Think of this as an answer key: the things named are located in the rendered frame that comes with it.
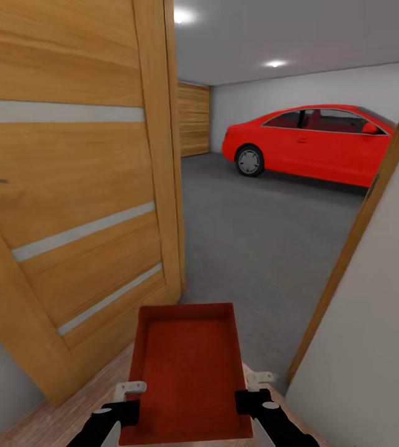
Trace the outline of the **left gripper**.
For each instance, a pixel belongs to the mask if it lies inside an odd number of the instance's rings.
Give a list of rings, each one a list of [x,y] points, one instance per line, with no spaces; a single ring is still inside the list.
[[[129,402],[108,403],[104,407],[117,407],[123,414],[123,427],[130,427],[130,425],[137,425],[140,415],[140,400],[129,400]]]

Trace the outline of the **storage box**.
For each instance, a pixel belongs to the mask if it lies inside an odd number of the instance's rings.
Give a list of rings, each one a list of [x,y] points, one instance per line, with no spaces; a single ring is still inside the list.
[[[253,437],[251,415],[236,411],[245,391],[233,303],[141,306],[129,382],[144,381],[137,425],[119,445]]]

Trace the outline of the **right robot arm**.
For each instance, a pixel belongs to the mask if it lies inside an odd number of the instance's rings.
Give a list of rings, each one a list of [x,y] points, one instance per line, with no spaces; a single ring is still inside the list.
[[[239,415],[251,415],[262,447],[320,447],[314,437],[304,435],[289,421],[281,406],[271,400],[269,389],[259,388],[259,384],[275,381],[273,373],[248,373],[246,380],[248,389],[235,392],[236,411]]]

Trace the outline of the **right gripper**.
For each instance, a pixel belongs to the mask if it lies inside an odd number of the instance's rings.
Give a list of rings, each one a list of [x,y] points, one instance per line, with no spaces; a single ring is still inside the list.
[[[260,389],[259,392],[237,391],[235,392],[236,411],[239,415],[251,415],[251,406],[257,398],[271,399],[269,389]]]

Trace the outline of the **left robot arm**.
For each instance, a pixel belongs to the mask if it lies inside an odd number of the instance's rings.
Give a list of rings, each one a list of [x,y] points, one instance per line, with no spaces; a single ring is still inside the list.
[[[140,400],[126,402],[126,395],[145,393],[146,388],[144,381],[118,383],[114,403],[93,412],[83,430],[66,447],[116,447],[122,428],[139,422]]]

